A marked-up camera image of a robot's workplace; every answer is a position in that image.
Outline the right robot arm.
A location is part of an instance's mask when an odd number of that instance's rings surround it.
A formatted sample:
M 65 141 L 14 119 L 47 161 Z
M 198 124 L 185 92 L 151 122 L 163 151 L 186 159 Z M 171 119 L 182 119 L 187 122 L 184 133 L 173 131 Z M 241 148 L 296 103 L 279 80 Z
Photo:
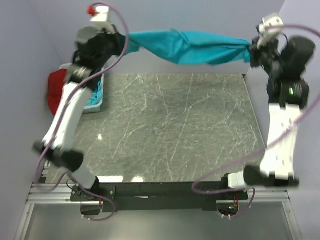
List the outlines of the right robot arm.
M 316 45 L 307 37 L 294 35 L 287 39 L 281 52 L 274 38 L 261 48 L 255 38 L 250 47 L 251 67 L 262 67 L 268 75 L 267 94 L 269 132 L 264 156 L 259 165 L 246 165 L 244 170 L 227 174 L 219 187 L 222 198 L 230 200 L 237 189 L 250 186 L 297 187 L 294 173 L 294 152 L 299 118 L 308 104 L 310 88 L 302 78 Z

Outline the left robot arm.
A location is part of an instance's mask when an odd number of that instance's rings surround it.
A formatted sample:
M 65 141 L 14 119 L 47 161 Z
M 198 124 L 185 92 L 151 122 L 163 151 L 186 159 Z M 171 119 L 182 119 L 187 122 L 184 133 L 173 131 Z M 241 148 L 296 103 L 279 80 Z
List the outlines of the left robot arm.
M 125 54 L 128 39 L 115 25 L 88 26 L 77 32 L 75 45 L 53 122 L 44 138 L 34 142 L 33 150 L 40 155 L 40 161 L 48 160 L 64 169 L 83 187 L 82 195 L 88 201 L 94 201 L 100 195 L 99 181 L 85 166 L 84 154 L 73 149 L 74 138 L 97 83 L 108 71 L 104 66 L 111 57 L 121 58 Z

